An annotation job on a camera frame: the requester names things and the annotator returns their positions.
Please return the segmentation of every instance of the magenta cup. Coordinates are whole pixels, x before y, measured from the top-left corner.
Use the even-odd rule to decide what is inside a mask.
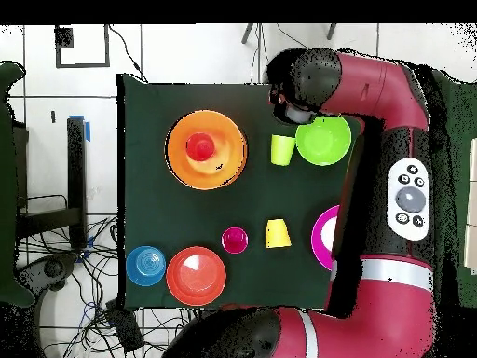
[[[240,254],[249,245],[249,237],[241,227],[230,227],[222,235],[222,246],[230,254]]]

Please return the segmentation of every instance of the blue tape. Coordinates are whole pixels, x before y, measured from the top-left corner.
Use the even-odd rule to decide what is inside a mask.
[[[91,254],[90,251],[88,251],[88,250],[83,250],[83,255],[82,255],[82,256],[85,257],[85,258],[88,258],[90,254]],[[82,262],[83,262],[83,259],[81,259],[81,258],[78,258],[78,259],[76,260],[76,264],[81,264]]]
[[[91,141],[91,134],[89,132],[89,121],[85,124],[85,137],[86,137],[86,140],[87,142],[90,142]]]
[[[70,118],[85,120],[85,116],[70,116]],[[89,126],[89,121],[85,122],[85,139],[86,139],[87,142],[91,141],[91,129],[90,129],[90,126]]]

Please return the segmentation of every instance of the floor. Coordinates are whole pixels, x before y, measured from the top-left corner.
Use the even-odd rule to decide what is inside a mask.
[[[477,79],[475,24],[338,23],[333,39],[328,41],[329,26],[330,23],[282,23],[279,26],[265,23],[260,75],[266,67],[266,58],[271,59],[283,49],[300,46],[288,34],[308,47],[352,48],[365,54],[377,53],[384,58],[426,63],[466,82]],[[149,82],[257,82],[255,25],[245,45],[240,40],[246,23],[119,24],[113,28],[124,37],[130,56],[140,65]],[[73,29],[75,46],[61,50],[61,62],[104,62],[103,27],[73,25]],[[54,26],[0,26],[0,60],[19,62],[27,71],[26,77],[12,87],[8,101],[16,119],[26,122],[30,131],[29,196],[66,195],[66,118],[82,115],[90,122],[87,185],[88,221],[92,227],[105,219],[114,220],[117,213],[115,74],[138,74],[120,37],[110,31],[109,39],[109,68],[57,69]],[[52,122],[52,111],[55,112],[55,122]],[[30,200],[29,211],[57,209],[63,204],[62,198],[58,197]],[[90,235],[100,225],[96,224]],[[61,234],[47,234],[46,239],[57,248],[65,245],[64,241],[61,244]],[[28,243],[28,252],[20,254],[19,266],[32,262],[44,250],[41,242],[32,238],[23,242],[25,250]],[[95,244],[110,249],[116,247],[109,229],[97,238]],[[91,264],[96,265],[100,258],[97,254],[91,255]],[[103,272],[116,274],[117,261],[108,260]],[[84,267],[78,264],[74,274],[81,284],[83,298],[92,301],[91,281]],[[116,297],[116,277],[102,274],[99,279],[104,289],[104,301]],[[81,330],[78,326],[84,315],[84,303],[79,291],[75,279],[69,278],[62,290],[48,292],[45,298],[41,340],[47,347],[48,358],[62,358],[66,344],[56,343],[70,342]],[[178,310],[140,310],[136,316],[145,339],[160,346],[167,345],[180,330],[178,325],[188,320],[188,317],[181,318],[181,313],[187,316]],[[116,358],[125,358],[121,350],[114,353]],[[146,347],[126,358],[159,358],[161,353],[157,348]],[[113,358],[109,352],[91,352],[87,357]]]

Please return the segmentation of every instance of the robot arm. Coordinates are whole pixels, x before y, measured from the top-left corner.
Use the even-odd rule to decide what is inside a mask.
[[[326,314],[214,313],[163,358],[421,358],[433,341],[429,115],[405,66],[330,49],[289,49],[266,69],[274,115],[362,121],[343,186]]]

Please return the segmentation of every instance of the round button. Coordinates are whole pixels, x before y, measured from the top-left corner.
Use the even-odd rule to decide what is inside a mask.
[[[407,174],[401,174],[399,177],[398,177],[398,181],[401,183],[401,184],[409,184],[409,176]]]
[[[398,213],[398,215],[396,215],[396,221],[400,224],[407,224],[409,222],[409,215],[406,213]]]
[[[409,165],[407,171],[411,174],[417,174],[417,167],[415,165]]]
[[[423,221],[422,217],[420,217],[419,215],[415,215],[413,217],[413,224],[416,227],[422,227],[424,225],[424,221]]]
[[[405,212],[419,213],[426,206],[426,197],[415,186],[405,186],[396,195],[396,203]]]
[[[419,188],[424,186],[424,180],[420,177],[416,177],[414,180],[414,184],[416,184]]]

